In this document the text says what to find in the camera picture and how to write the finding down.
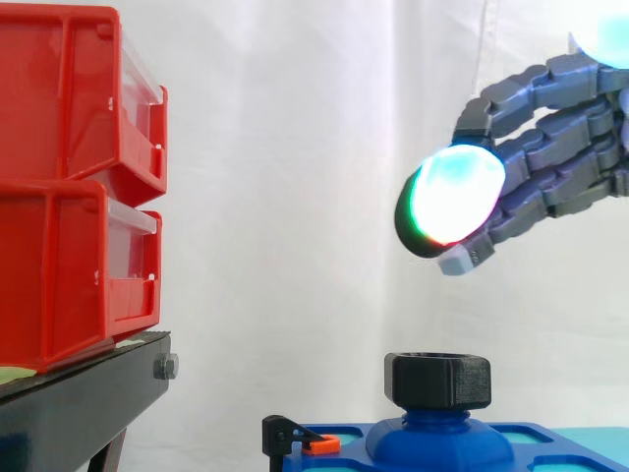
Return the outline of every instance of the robotic hand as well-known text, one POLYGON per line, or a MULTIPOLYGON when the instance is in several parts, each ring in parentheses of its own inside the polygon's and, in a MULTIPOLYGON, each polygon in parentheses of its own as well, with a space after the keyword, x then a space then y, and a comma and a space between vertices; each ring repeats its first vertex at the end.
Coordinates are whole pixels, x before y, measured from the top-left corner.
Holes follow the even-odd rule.
POLYGON ((579 47, 467 104, 452 146, 426 159, 402 190, 395 226, 407 249, 439 256, 444 274, 460 275, 548 216, 629 196, 629 48, 616 43, 610 55, 601 43, 579 47), (496 145, 543 107, 557 111, 496 145))

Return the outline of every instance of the blue plastic tray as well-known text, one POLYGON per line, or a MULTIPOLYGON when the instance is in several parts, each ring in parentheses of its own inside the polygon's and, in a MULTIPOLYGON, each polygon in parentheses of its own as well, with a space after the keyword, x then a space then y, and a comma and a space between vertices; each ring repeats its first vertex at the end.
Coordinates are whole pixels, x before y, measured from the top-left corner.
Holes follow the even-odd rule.
MULTIPOLYGON (((310 425, 319 434, 340 436, 338 454, 305 456, 296 444, 284 459, 284 472, 418 472, 374 464, 365 448, 373 424, 310 425)), ((490 424, 512 443, 515 462, 486 472, 629 472, 629 429, 590 428, 551 431, 529 423, 490 424)))

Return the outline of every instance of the stacked drawer unit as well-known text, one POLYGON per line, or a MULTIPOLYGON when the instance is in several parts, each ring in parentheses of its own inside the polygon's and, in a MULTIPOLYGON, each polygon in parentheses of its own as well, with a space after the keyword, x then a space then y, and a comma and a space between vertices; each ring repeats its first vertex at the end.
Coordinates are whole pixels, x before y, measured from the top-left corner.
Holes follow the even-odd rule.
POLYGON ((0 367, 159 322, 165 88, 108 7, 0 3, 0 367))

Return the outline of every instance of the orange clip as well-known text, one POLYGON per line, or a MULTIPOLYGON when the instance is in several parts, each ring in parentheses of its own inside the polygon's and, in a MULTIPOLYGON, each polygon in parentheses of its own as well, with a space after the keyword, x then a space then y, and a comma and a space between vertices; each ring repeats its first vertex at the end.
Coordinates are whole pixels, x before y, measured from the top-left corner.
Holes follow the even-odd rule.
POLYGON ((341 439, 333 435, 322 435, 325 441, 304 444, 302 452, 307 455, 333 454, 341 451, 341 439))

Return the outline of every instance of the bolt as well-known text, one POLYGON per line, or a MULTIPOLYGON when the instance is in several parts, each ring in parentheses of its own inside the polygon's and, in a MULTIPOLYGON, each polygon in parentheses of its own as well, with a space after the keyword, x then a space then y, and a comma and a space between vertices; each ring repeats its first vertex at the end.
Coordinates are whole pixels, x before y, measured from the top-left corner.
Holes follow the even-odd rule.
POLYGON ((172 381, 179 372, 179 356, 177 354, 160 354, 153 364, 153 376, 163 381, 172 381))

